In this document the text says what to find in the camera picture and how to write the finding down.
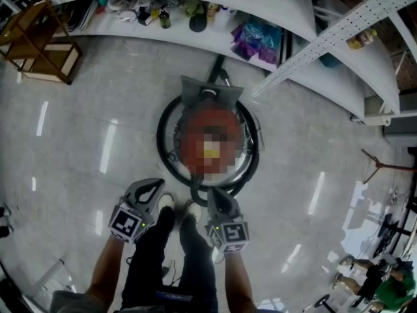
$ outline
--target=person's hand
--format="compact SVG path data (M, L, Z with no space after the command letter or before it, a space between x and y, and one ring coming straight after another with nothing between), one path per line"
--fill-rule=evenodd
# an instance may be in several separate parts
M377 311L380 311L380 310L383 310L384 309L384 304L380 303L379 301L373 301L371 303L371 305Z

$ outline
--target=bottle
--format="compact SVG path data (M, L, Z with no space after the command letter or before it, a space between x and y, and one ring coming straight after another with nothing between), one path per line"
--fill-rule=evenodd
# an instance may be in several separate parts
M164 29L168 29L169 27L171 27L171 20L169 19L169 14L165 10L166 6L167 5L162 6L159 11L159 19L161 21L161 27Z
M207 6L207 21L213 21L219 5L217 3L208 3Z
M347 40L347 45L352 50L359 50L360 48L363 48L364 46L371 44L373 42L373 39L375 36L377 36L378 33L375 29L366 29L362 31L361 33L358 33L356 36L351 37Z
M216 31L225 31L229 22L235 17L237 13L236 9L230 9L223 6L216 14L213 22L213 29Z

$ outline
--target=black and white marker cube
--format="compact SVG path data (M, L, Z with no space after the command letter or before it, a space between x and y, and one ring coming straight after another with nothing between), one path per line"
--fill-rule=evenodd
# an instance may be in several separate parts
M249 243L247 222L212 224L208 236L221 253L242 251Z
M127 243L134 243L146 224L139 215L116 205L110 219L111 233Z

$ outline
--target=person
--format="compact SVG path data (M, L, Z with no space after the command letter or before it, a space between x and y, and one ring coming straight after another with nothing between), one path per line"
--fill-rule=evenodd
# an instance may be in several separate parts
M122 292L120 313L218 312L212 249L197 232L201 207L192 202L180 225L180 243L185 253L178 287L162 282L164 248L175 223L173 198L165 194L158 202L159 217L136 243ZM124 242L108 239L84 294L56 291L51 313L107 312L115 296ZM251 284L240 253L225 255L225 290L231 313L257 312Z
M11 216L12 213L10 212L10 209L4 205L3 207L0 207L0 218L3 218L5 216ZM11 233L13 233L14 229L11 225L8 226L0 226L0 238L2 237L8 237Z
M337 273L333 282L334 288L339 283L344 283L356 295L369 300L372 300L375 296L377 301L373 301L372 306L378 311L397 311L411 304L416 288L416 282L411 271L391 270L387 275L384 275L379 267L371 261L358 260L352 255L344 257L340 265L357 265L367 269L367 279L360 286L354 279Z

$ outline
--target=sitting person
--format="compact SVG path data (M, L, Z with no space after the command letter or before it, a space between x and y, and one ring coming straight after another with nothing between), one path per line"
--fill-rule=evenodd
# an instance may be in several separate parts
M379 267L369 260L357 260L352 255L343 258L340 265L355 264L367 269L367 280L361 286L354 279L337 273L333 287L344 283L354 294L372 300L375 296L378 300L372 302L376 310L397 311L410 305L414 297L416 282L409 270L391 270L384 276Z

